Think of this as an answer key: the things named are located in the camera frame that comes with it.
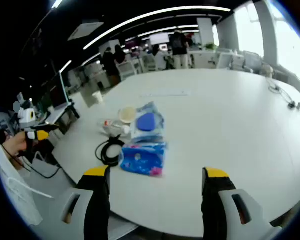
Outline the person's left hand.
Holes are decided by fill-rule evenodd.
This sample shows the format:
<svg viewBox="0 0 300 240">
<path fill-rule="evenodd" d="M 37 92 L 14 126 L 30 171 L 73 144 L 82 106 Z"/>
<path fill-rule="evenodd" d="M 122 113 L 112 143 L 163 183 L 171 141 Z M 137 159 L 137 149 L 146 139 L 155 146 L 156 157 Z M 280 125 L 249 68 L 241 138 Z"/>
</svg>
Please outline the person's left hand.
<svg viewBox="0 0 300 240">
<path fill-rule="evenodd" d="M 5 141 L 2 148 L 9 159 L 16 156 L 20 151 L 25 151 L 27 149 L 26 133 L 23 131 L 17 133 Z"/>
</svg>

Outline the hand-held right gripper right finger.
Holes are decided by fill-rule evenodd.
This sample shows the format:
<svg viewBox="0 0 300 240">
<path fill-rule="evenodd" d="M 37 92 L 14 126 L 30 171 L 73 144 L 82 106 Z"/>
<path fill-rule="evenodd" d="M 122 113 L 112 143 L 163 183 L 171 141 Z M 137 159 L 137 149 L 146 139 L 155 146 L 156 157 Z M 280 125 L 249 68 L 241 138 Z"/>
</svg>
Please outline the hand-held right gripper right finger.
<svg viewBox="0 0 300 240">
<path fill-rule="evenodd" d="M 266 221 L 261 205 L 217 168 L 202 169 L 201 212 L 204 240 L 273 240 L 282 230 Z"/>
</svg>

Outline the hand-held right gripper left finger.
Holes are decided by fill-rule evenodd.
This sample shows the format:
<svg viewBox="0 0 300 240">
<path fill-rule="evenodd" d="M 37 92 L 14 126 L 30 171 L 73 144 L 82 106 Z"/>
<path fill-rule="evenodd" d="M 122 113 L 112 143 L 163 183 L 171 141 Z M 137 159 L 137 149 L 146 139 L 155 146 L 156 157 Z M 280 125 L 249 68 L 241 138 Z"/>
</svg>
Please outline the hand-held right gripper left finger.
<svg viewBox="0 0 300 240">
<path fill-rule="evenodd" d="M 83 238 L 85 240 L 107 240 L 110 218 L 110 189 L 108 176 L 110 166 L 91 168 L 83 173 L 76 189 L 91 191 L 87 208 L 80 213 L 83 217 Z"/>
</svg>

